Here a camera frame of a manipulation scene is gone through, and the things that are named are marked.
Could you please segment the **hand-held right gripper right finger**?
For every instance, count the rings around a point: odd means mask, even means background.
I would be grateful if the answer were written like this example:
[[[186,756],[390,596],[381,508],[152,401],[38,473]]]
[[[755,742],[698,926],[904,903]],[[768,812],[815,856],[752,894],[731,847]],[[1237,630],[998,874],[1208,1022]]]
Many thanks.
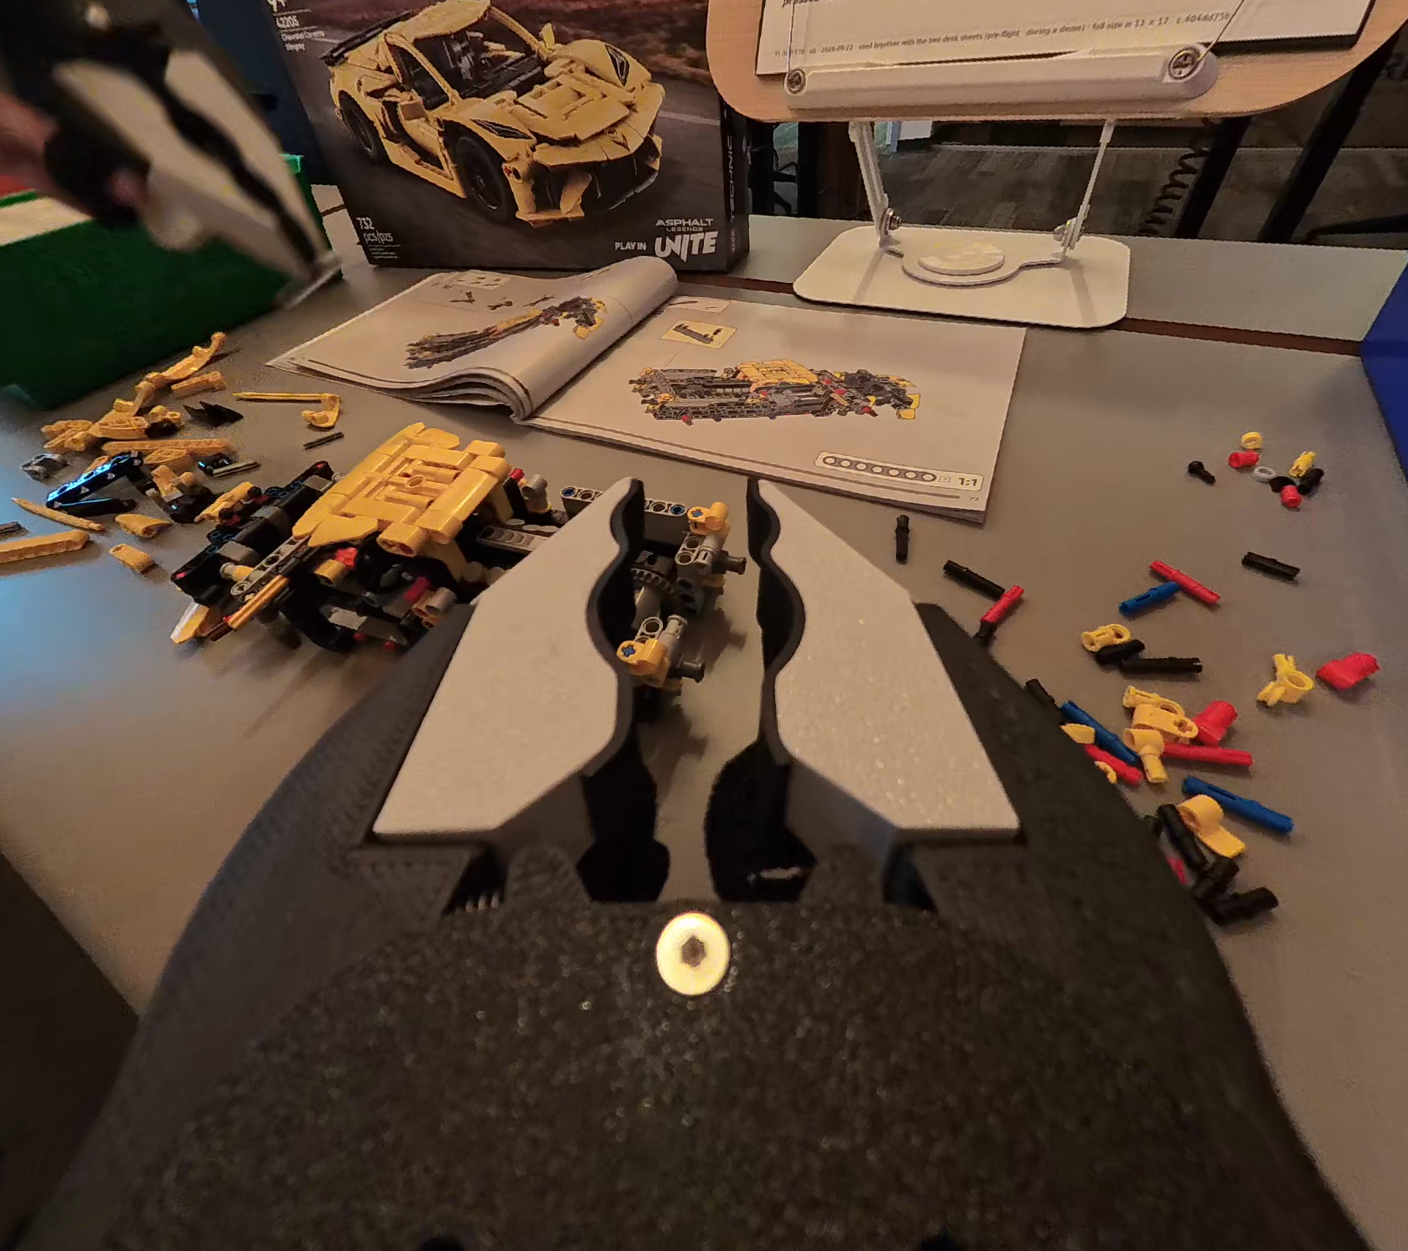
[[[1020,822],[909,592],[783,486],[749,479],[762,676],[752,743],[706,808],[717,896],[797,896],[856,850],[881,875],[925,844],[1000,844]]]

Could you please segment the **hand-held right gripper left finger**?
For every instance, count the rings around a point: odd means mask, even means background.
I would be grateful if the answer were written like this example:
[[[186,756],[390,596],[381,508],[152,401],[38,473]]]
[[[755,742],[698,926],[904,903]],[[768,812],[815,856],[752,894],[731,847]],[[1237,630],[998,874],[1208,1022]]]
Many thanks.
[[[475,599],[372,821],[378,843],[470,843],[501,868],[549,844],[592,897],[659,896],[670,859],[617,658],[643,507],[637,479],[599,489]]]

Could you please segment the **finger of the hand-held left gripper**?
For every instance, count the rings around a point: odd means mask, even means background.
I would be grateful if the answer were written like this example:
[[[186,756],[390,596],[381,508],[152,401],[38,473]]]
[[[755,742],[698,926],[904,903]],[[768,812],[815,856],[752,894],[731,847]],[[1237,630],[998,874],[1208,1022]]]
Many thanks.
[[[150,85],[108,63],[60,63],[54,77],[58,90],[82,115],[93,118],[102,134],[145,167],[145,221],[156,243],[180,250],[219,239],[192,212],[196,151],[172,123],[170,98],[161,83]],[[297,302],[332,280],[332,250],[326,269],[275,271],[288,280],[282,300]]]
[[[202,227],[272,269],[328,269],[331,247],[278,137],[205,52],[165,61],[170,115],[194,151],[190,211]]]

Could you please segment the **grey desk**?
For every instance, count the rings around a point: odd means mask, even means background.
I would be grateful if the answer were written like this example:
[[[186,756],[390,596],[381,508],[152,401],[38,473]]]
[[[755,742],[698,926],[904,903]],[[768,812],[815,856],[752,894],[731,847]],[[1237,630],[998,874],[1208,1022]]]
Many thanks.
[[[1402,258],[1132,249],[1130,318],[1029,331],[986,517],[1270,494],[1226,469],[1237,435],[1258,431],[1278,470],[1314,450],[1314,497],[1341,495],[1381,549],[1402,538],[1404,583],[1404,482],[1355,353]],[[881,560],[890,510],[796,497],[906,589]],[[134,1008],[272,786],[395,665],[259,629],[186,654],[168,640],[181,604],[165,571],[192,541],[168,530],[150,549],[149,574],[98,548],[2,571],[2,854]],[[1404,916],[1336,940],[1293,932],[1278,910],[1215,938],[1321,1170],[1375,1246],[1404,1248]]]

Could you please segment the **person's left hand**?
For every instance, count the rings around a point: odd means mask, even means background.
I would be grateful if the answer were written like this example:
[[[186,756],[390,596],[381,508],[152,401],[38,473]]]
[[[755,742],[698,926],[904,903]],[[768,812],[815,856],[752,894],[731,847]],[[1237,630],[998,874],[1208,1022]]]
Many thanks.
[[[1,181],[14,189],[48,186],[46,145],[57,123],[51,115],[1,92]]]

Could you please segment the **green plastic bin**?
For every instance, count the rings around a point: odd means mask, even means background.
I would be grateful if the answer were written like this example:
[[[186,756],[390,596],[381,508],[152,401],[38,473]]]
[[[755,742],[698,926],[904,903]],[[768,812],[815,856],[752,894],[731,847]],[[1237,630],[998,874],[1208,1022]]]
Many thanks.
[[[300,283],[219,239],[104,225],[4,175],[1,391],[54,409],[272,309]]]

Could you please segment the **pile of yellow body panels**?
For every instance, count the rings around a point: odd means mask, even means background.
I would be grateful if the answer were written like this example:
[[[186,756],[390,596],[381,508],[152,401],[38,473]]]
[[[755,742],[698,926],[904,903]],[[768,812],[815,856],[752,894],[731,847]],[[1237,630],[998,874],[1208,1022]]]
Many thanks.
[[[39,570],[92,548],[128,571],[152,573],[149,542],[171,527],[206,533],[194,566],[171,579],[199,599],[214,598],[224,579],[250,573],[249,561],[269,551],[288,524],[331,485],[332,472],[313,460],[277,485],[237,432],[246,404],[299,404],[304,434],[296,447],[326,448],[338,435],[334,394],[233,393],[225,331],[215,331],[171,363],[143,372],[126,395],[89,413],[46,416],[32,453],[14,467],[29,495],[2,485],[2,573]]]

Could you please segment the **partly built toy car model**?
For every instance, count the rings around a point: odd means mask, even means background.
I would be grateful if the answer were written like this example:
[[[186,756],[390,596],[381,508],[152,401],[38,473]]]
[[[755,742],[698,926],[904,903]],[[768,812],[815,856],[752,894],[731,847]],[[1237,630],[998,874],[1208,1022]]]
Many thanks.
[[[316,460],[284,485],[212,501],[206,544],[171,582],[186,596],[171,642],[216,642],[249,623],[288,646],[400,654],[470,604],[601,497],[511,464],[500,444],[413,422],[337,475]],[[727,502],[646,497],[627,557],[632,615],[615,640],[636,687],[678,693],[706,665],[689,646],[727,573]]]

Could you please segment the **large scatter of coloured pins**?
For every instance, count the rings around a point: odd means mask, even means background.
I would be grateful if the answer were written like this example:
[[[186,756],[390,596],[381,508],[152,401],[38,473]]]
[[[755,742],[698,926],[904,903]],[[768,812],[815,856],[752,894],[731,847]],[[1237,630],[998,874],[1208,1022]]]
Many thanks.
[[[1025,520],[881,517],[881,561],[964,632],[989,607],[953,558],[1020,595],[989,652],[1110,731],[1142,772],[1120,791],[1177,805],[1272,890],[1300,935],[1366,938],[1404,918],[1404,583],[1391,533],[1340,492],[1297,507],[1249,486],[1152,507],[1038,510]]]

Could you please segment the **open instruction booklet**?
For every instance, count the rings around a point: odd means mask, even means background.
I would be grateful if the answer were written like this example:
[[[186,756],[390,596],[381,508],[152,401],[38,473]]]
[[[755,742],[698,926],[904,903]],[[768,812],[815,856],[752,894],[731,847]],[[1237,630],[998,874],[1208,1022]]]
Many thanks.
[[[429,274],[271,368],[981,520],[1025,332],[678,288],[656,256]]]

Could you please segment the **instruction sheet on stand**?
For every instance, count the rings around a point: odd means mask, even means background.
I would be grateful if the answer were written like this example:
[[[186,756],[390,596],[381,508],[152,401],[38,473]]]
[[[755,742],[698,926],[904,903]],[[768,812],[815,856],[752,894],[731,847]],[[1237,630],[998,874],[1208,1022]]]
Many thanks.
[[[1404,0],[1372,0],[1356,38],[1328,45],[1168,42],[758,74],[764,5],[709,0],[706,55],[720,95],[762,121],[847,118],[869,208],[869,225],[827,246],[794,293],[857,309],[1079,329],[1110,327],[1127,310],[1129,252],[1082,233],[1117,123],[1281,108],[1346,76],[1404,21]],[[1076,212],[1052,233],[942,228],[903,219],[882,186],[874,126],[906,117],[1095,123],[1099,142]]]

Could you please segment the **blue plastic bin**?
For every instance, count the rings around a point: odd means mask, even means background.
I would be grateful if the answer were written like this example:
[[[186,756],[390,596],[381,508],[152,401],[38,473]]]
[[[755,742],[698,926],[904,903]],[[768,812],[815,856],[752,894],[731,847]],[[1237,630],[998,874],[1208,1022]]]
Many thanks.
[[[1359,359],[1382,428],[1402,473],[1406,475],[1406,268],[1385,293],[1359,344]]]

